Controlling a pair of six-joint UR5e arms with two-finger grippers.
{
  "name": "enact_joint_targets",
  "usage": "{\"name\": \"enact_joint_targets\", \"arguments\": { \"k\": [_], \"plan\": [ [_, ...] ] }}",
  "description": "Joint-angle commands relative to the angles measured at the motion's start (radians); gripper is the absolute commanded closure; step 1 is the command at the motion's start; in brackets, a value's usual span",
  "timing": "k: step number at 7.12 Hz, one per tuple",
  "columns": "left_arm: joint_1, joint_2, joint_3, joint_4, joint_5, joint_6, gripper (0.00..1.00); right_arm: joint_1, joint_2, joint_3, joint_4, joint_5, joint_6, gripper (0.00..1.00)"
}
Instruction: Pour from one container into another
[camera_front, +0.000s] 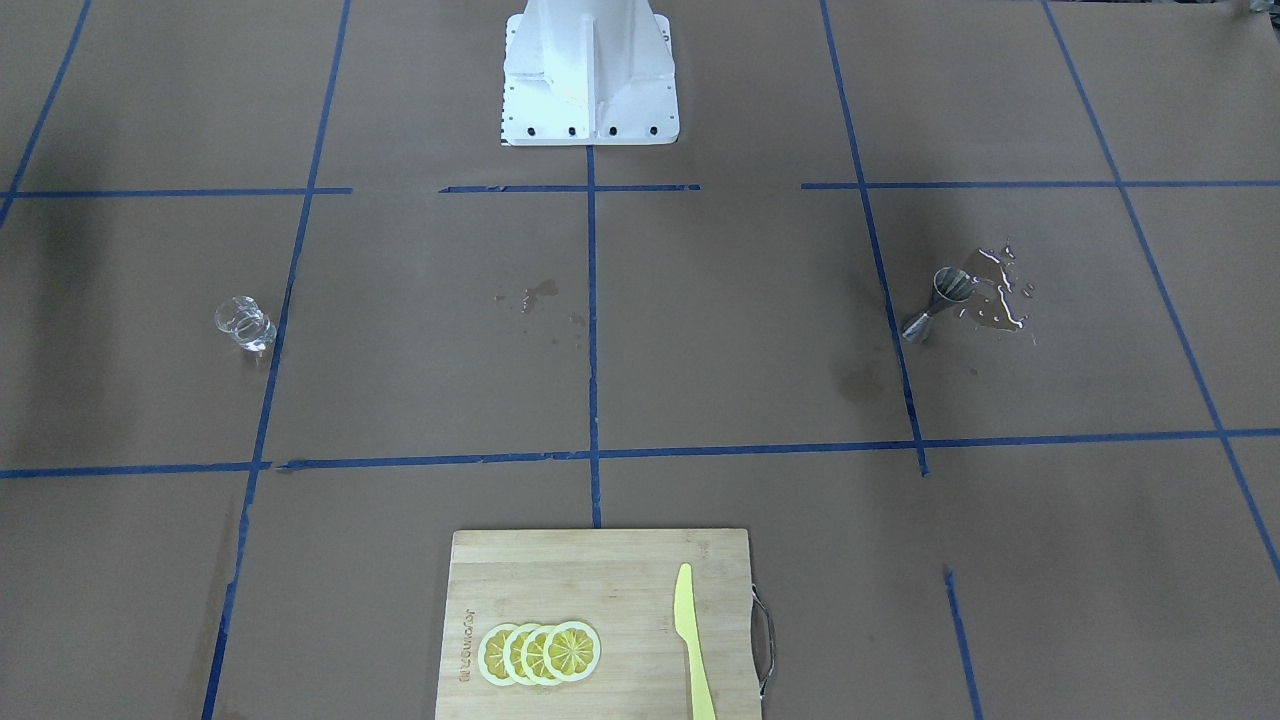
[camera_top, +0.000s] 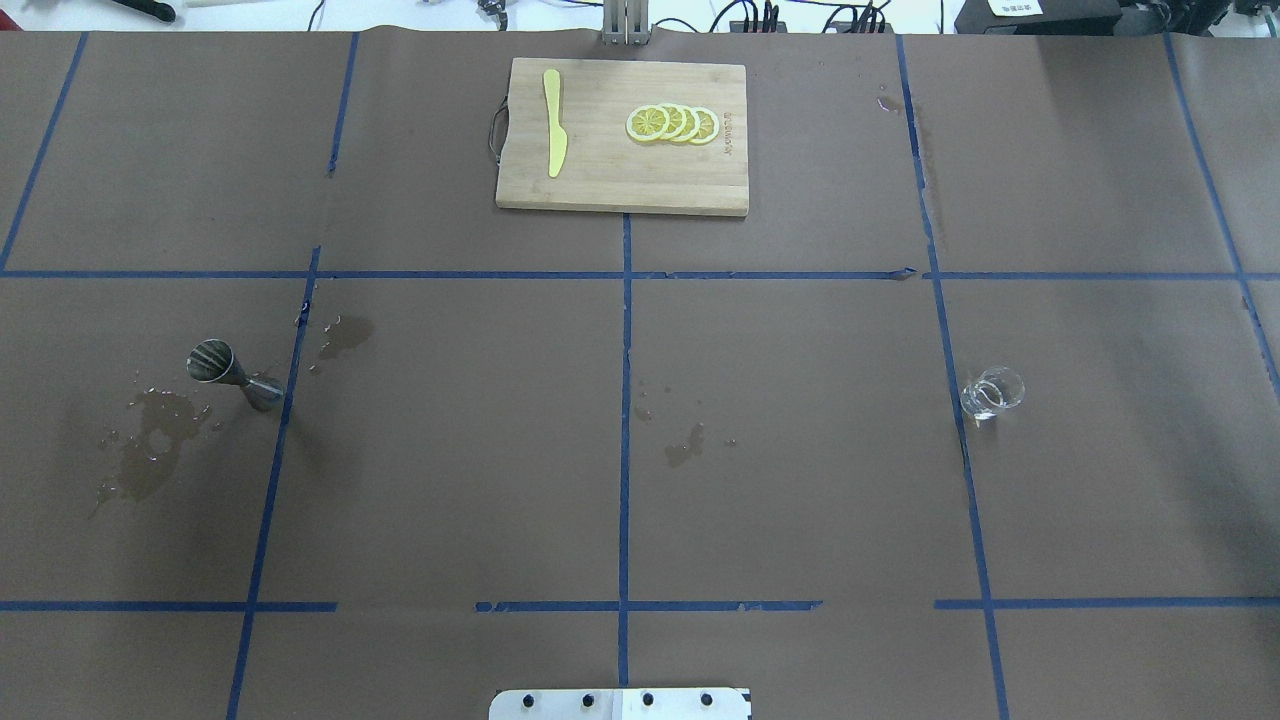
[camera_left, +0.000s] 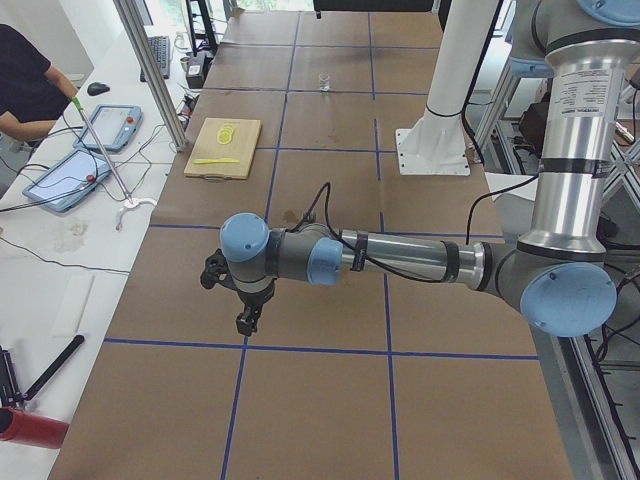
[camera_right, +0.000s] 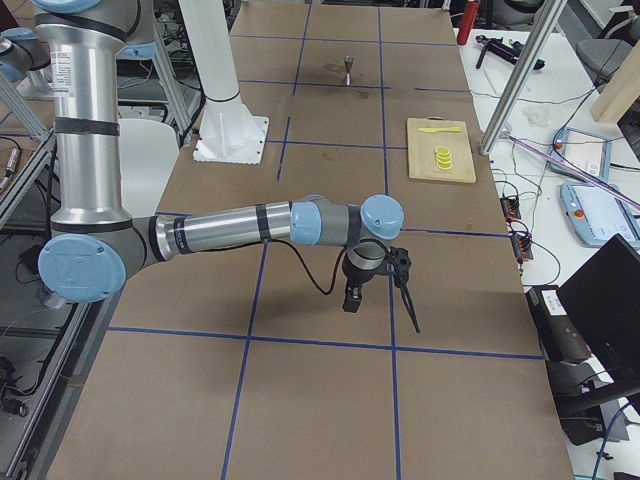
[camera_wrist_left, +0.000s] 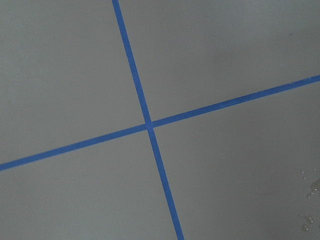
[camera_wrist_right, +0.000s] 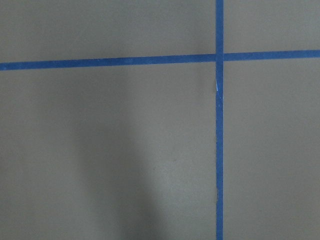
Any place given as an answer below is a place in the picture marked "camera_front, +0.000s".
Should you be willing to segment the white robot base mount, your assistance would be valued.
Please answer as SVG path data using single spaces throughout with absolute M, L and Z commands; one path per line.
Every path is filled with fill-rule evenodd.
M 529 1 L 506 20 L 500 142 L 678 141 L 672 28 L 648 1 Z

